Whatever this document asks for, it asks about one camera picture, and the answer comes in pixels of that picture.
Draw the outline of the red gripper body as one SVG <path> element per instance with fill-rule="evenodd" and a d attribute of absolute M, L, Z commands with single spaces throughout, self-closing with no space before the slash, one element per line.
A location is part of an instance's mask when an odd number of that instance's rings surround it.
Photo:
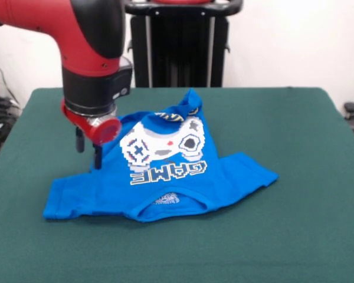
<path fill-rule="evenodd" d="M 97 117 L 86 117 L 69 110 L 64 99 L 61 101 L 61 111 L 75 127 L 84 133 L 93 144 L 102 145 L 115 139 L 121 131 L 122 124 L 116 116 L 117 107 L 109 114 Z"/>

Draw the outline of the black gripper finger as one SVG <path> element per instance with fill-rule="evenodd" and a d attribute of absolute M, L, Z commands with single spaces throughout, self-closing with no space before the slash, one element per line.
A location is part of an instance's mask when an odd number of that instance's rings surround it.
<path fill-rule="evenodd" d="M 79 127 L 76 127 L 75 135 L 76 135 L 76 150 L 78 153 L 82 153 L 85 148 L 84 133 Z"/>
<path fill-rule="evenodd" d="M 103 148 L 102 145 L 93 144 L 94 147 L 94 168 L 100 170 L 102 167 L 102 154 Z"/>

